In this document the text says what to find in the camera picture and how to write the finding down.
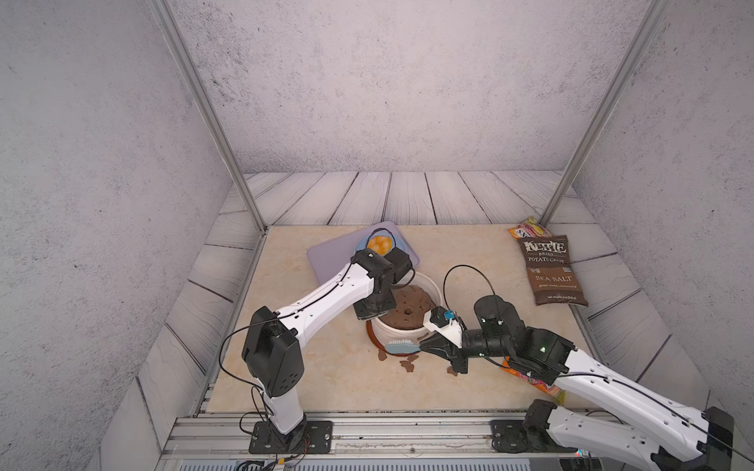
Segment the white ceramic pot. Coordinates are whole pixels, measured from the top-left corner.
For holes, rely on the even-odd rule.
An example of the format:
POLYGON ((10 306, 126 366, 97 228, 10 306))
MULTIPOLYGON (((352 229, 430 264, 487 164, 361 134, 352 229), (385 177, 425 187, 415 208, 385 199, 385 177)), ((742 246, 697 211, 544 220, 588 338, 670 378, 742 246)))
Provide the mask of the white ceramic pot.
MULTIPOLYGON (((423 288, 428 294, 430 294, 431 298, 434 300, 437 306, 442 305, 444 302, 440 289, 430 278, 428 278, 424 274, 415 274, 414 278, 406 285, 406 287, 408 286, 417 286, 423 288)), ((379 339, 382 345, 386 345, 388 341, 392 340, 410 340, 419 345, 419 343, 423 339, 427 338, 430 335, 430 332, 428 332, 424 328, 424 326, 421 329, 417 330, 401 331, 388 327, 387 325, 380 322, 378 318, 374 318, 370 321, 372 322, 375 336, 377 337, 377 339, 379 339)))

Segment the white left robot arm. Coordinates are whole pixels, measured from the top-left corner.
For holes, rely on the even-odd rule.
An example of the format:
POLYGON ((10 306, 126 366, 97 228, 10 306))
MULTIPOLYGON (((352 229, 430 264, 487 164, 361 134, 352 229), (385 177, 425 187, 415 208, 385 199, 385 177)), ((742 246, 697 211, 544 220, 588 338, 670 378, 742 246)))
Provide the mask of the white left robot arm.
POLYGON ((253 314, 242 359, 249 373, 261 382, 276 433, 290 436, 306 421, 296 391, 304 376, 302 351, 306 344, 350 307, 361 321, 387 314, 397 306, 393 290, 412 270, 410 255, 398 248, 385 255, 364 248, 304 298, 276 311, 263 306, 253 314))

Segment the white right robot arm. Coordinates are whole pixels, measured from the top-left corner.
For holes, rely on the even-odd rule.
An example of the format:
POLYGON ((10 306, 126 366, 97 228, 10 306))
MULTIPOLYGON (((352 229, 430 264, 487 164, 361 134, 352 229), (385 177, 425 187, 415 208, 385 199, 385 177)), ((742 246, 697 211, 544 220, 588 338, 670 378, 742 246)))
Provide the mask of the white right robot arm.
POLYGON ((493 423, 496 451, 589 451, 642 470, 732 467, 734 418, 720 408, 701 411, 652 392, 554 332, 526 326, 495 294, 477 300, 474 313, 480 326, 472 330, 445 307, 425 313, 431 335, 421 351, 446 359, 458 374, 467 372, 471 358, 500 357, 525 380, 577 394, 614 417, 601 420, 534 400, 522 420, 493 423))

